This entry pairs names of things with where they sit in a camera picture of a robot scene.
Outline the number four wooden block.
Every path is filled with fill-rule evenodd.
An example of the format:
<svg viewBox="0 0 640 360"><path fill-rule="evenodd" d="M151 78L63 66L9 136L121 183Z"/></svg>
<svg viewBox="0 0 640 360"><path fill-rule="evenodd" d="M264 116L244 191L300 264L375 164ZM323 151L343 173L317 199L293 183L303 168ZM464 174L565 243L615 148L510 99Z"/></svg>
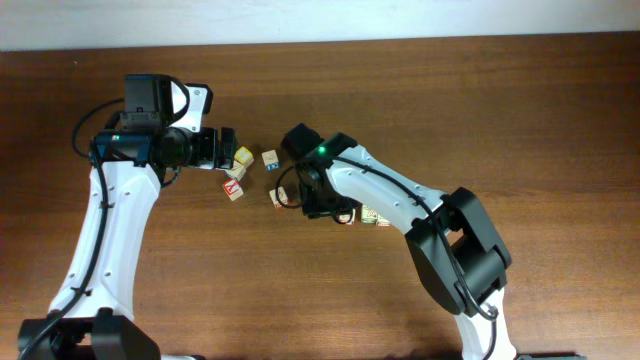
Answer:
<svg viewBox="0 0 640 360"><path fill-rule="evenodd" d="M341 225L353 225L356 219L356 210L353 209L349 214L341 214L337 217L337 222Z"/></svg>

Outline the red edged wooden block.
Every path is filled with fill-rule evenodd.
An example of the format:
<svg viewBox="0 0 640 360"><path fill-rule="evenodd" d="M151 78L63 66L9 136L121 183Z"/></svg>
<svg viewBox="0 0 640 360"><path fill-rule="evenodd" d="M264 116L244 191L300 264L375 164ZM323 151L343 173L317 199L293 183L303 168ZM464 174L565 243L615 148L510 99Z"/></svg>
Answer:
<svg viewBox="0 0 640 360"><path fill-rule="evenodd" d="M389 227L391 225L391 222L382 215L378 214L376 218L376 225L378 227Z"/></svg>

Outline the green edged wooden block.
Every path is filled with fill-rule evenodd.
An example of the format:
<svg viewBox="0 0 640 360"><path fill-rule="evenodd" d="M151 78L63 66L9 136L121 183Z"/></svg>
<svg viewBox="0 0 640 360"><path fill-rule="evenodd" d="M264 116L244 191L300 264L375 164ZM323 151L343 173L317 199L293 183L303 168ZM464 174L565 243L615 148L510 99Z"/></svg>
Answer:
<svg viewBox="0 0 640 360"><path fill-rule="evenodd" d="M376 224L378 221L378 214L372 208L362 205L361 206L361 222L363 224Z"/></svg>

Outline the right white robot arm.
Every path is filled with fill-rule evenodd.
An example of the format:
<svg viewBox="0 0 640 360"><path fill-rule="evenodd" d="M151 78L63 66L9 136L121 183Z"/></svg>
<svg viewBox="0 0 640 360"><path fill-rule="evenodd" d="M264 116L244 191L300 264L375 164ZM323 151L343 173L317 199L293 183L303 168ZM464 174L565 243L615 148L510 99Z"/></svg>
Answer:
<svg viewBox="0 0 640 360"><path fill-rule="evenodd" d="M298 179L299 209L345 224L359 205L405 237L421 284L455 318L465 359L514 359L503 310L512 257L470 190L434 190L377 161L344 133L323 139L300 123L282 148Z"/></svg>

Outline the leaf picture wooden block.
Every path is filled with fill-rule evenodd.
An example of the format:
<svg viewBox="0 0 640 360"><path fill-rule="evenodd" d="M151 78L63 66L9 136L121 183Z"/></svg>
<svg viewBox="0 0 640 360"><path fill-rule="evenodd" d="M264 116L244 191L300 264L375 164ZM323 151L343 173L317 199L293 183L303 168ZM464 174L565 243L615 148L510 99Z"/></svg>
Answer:
<svg viewBox="0 0 640 360"><path fill-rule="evenodd" d="M275 208L282 208L288 204L288 196L282 186L271 189L269 196Z"/></svg>

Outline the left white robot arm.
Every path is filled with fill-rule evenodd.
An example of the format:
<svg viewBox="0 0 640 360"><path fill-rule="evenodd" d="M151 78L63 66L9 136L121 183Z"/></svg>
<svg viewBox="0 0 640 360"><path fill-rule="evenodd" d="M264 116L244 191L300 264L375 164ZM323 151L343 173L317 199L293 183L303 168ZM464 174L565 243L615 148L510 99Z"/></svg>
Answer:
<svg viewBox="0 0 640 360"><path fill-rule="evenodd" d="M22 359L162 359L134 323L134 280L160 192L186 168L228 170L231 128L205 127L213 92L159 74L125 79L123 110L89 143L90 194L76 250L46 317L23 321Z"/></svg>

